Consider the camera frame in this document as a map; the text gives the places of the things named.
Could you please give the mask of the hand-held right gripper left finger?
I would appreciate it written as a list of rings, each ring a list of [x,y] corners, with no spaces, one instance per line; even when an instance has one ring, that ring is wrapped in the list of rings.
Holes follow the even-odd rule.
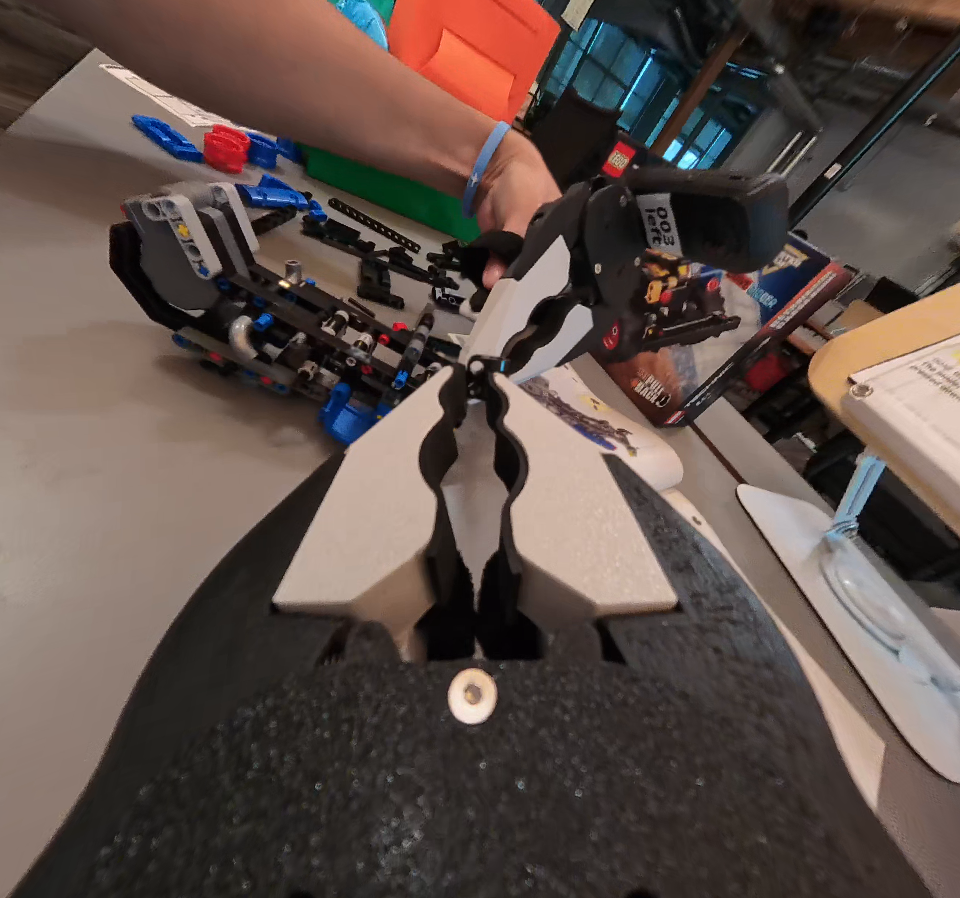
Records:
[[[442,368],[342,455],[272,597],[280,611],[378,623],[431,661],[474,656],[474,590],[442,484],[467,377]]]

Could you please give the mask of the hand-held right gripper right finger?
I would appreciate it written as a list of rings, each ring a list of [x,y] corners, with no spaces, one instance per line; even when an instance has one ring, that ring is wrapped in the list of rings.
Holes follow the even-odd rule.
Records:
[[[486,401],[507,490],[479,591],[478,643],[534,659],[566,628],[678,604],[621,484],[649,486],[504,375]]]

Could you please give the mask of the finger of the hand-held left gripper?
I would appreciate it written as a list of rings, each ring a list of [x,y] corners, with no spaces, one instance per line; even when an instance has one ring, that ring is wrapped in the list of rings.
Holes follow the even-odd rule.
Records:
[[[539,255],[532,242],[490,290],[465,339],[459,364],[498,360],[508,374],[541,374],[574,351],[571,254],[558,237]]]
[[[507,375],[517,385],[563,364],[594,329],[594,312],[571,296],[547,299],[506,345]]]

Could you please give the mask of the small black lego connector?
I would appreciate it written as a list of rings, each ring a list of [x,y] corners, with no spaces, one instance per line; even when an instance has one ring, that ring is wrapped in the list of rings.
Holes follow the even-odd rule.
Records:
[[[466,400],[469,404],[486,402],[497,389],[495,377],[509,376],[510,360],[502,356],[474,355],[465,366]]]

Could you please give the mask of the person's left forearm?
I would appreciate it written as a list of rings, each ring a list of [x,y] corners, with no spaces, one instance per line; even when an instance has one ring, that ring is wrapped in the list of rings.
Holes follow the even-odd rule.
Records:
[[[325,146],[481,209],[489,117],[412,71],[326,0],[21,0],[132,71],[234,121]]]

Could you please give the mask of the lego set box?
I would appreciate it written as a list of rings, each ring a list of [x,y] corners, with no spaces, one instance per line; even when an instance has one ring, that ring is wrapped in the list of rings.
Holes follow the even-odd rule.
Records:
[[[648,230],[639,289],[590,354],[659,427],[702,414],[853,277],[796,231],[761,268],[729,271]]]

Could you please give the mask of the partly built lego vehicle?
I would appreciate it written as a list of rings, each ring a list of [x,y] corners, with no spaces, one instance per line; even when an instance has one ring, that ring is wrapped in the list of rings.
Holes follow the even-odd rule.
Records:
[[[326,433],[349,445],[454,364],[461,346],[437,332],[427,304],[389,323],[325,291],[296,259],[258,261],[260,240],[308,211],[247,208],[234,183],[181,183],[126,198],[109,232],[109,265],[144,313],[204,367],[318,405]]]

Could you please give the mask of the red lego wheel hubs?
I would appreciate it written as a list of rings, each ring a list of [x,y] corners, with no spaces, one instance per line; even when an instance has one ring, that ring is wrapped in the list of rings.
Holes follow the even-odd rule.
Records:
[[[249,160],[251,137],[238,128],[214,124],[203,137],[202,149],[202,159],[211,168],[239,174]]]

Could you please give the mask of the long blue lego panel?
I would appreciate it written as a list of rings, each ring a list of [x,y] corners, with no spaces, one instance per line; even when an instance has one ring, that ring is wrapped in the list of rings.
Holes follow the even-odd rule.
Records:
[[[203,163],[204,153],[188,138],[160,118],[135,114],[131,124],[145,138],[178,161]]]

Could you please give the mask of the person's left hand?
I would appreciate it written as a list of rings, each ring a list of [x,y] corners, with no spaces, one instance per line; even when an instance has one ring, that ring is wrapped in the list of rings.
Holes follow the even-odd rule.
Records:
[[[561,197],[562,192],[538,150],[524,135],[511,130],[493,155],[479,186],[479,230],[525,237],[536,214]]]

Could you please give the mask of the black office chair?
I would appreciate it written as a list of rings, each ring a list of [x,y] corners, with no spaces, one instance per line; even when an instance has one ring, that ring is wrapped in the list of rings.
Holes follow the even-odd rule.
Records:
[[[617,135],[620,118],[618,109],[583,98],[573,86],[536,115],[531,141],[558,182]]]

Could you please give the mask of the green plastic bin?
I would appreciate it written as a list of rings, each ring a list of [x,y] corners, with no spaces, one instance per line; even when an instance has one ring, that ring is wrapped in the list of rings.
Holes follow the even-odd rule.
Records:
[[[459,198],[324,149],[303,144],[298,148],[307,174],[314,179],[446,233],[452,239],[472,242],[480,235],[477,221],[464,216]]]

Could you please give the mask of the wooden document board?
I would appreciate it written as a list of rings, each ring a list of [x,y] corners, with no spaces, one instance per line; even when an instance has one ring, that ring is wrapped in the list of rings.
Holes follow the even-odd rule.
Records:
[[[958,500],[948,496],[930,474],[920,475],[909,467],[906,433],[871,428],[847,400],[855,373],[950,339],[958,335],[958,326],[959,287],[955,285],[833,339],[814,355],[808,371],[810,388],[827,412],[955,533],[959,532]]]

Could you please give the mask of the laminated instruction sheet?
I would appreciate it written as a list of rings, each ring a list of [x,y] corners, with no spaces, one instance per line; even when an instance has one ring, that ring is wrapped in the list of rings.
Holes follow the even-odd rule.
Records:
[[[853,373],[843,409],[942,520],[958,520],[958,335]]]

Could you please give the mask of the white paper sheet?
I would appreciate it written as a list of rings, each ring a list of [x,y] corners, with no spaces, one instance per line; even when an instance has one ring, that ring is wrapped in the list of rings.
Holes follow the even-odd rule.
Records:
[[[101,63],[99,68],[127,87],[150,99],[166,113],[173,115],[190,127],[212,128],[218,124],[230,127],[235,125],[232,120],[210,113],[192,102],[178,98],[121,65]]]

